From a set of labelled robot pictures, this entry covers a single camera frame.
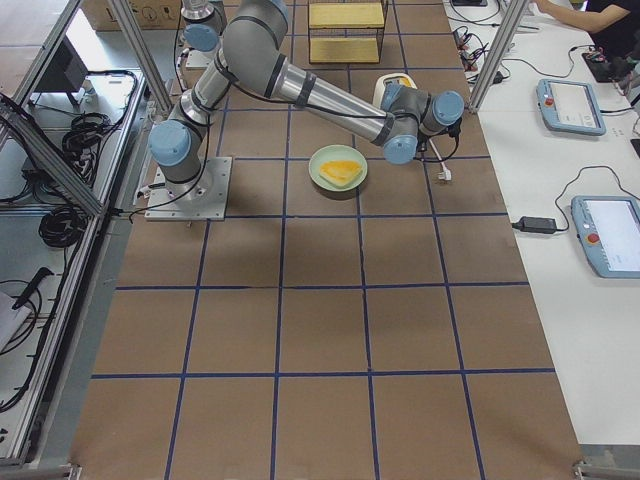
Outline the white toaster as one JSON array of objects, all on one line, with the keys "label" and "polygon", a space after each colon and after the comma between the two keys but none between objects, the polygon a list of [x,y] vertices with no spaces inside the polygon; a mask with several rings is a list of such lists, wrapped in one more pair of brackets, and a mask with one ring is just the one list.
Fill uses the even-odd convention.
[{"label": "white toaster", "polygon": [[417,88],[413,79],[405,73],[391,73],[379,77],[375,84],[372,104],[388,110],[403,88]]}]

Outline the triangular bread on plate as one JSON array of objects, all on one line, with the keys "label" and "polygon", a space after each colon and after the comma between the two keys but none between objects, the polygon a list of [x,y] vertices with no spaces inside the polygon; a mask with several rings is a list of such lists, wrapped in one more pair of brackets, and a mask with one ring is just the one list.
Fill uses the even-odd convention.
[{"label": "triangular bread on plate", "polygon": [[361,174],[362,165],[354,160],[331,160],[322,163],[319,175],[335,187],[346,187],[352,184]]}]

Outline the light green plate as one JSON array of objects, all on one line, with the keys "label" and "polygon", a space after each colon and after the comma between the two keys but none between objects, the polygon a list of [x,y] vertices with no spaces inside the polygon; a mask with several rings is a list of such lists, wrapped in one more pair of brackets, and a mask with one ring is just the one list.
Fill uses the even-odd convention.
[{"label": "light green plate", "polygon": [[356,149],[346,145],[329,145],[310,157],[308,171],[316,186],[331,192],[346,192],[364,181],[368,165],[365,157]]}]

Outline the far blue teach pendant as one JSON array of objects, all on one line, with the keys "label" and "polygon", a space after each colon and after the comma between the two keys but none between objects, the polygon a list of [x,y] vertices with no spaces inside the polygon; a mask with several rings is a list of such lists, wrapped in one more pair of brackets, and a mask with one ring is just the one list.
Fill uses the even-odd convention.
[{"label": "far blue teach pendant", "polygon": [[550,131],[602,136],[606,126],[589,83],[541,79],[536,86],[539,110]]}]

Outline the blue teach pendant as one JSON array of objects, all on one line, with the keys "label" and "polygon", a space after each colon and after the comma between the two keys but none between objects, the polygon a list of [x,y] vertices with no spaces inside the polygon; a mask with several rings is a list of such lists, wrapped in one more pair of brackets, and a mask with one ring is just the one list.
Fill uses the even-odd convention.
[{"label": "blue teach pendant", "polygon": [[571,215],[588,263],[603,278],[639,278],[639,204],[630,196],[576,196]]},{"label": "blue teach pendant", "polygon": [[589,83],[541,79],[536,86],[539,110],[550,131],[602,136],[606,126]]}]

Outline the black power adapter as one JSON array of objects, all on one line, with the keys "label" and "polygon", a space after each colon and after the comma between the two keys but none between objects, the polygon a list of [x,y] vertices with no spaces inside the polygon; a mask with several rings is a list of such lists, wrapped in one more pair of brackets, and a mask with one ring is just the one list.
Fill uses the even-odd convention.
[{"label": "black power adapter", "polygon": [[513,229],[525,233],[554,234],[558,231],[556,220],[548,217],[522,216],[511,226]]}]

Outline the near blue teach pendant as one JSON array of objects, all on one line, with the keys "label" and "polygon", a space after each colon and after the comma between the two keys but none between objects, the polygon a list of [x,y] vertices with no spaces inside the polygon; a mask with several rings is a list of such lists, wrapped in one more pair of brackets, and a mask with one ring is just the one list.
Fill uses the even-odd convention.
[{"label": "near blue teach pendant", "polygon": [[571,215],[588,263],[603,278],[639,278],[639,204],[630,196],[576,196]]}]

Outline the person in black shirt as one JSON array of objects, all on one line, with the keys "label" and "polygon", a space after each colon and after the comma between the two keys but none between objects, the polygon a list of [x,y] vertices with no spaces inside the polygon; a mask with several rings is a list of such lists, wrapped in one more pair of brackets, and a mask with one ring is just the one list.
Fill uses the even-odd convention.
[{"label": "person in black shirt", "polygon": [[538,0],[535,4],[540,12],[587,32],[594,45],[609,59],[625,57],[634,50],[639,31],[638,1],[588,1],[585,11],[552,1]]}]

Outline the black monitor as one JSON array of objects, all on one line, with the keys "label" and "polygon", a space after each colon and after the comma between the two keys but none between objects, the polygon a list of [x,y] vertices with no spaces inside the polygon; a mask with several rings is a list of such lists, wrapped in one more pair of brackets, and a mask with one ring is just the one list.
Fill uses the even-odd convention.
[{"label": "black monitor", "polygon": [[88,69],[67,36],[57,47],[53,58],[35,87],[36,93],[65,93],[70,103],[78,106],[74,93],[81,87]]}]

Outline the aluminium frame post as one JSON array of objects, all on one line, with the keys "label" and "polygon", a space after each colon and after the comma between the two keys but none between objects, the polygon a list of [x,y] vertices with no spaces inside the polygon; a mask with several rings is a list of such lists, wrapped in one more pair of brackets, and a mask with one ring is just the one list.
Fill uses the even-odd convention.
[{"label": "aluminium frame post", "polygon": [[491,42],[489,54],[483,63],[471,92],[468,105],[471,113],[477,113],[480,110],[490,87],[493,85],[500,62],[508,50],[528,3],[528,0],[513,0],[506,9],[500,21],[500,26]]}]

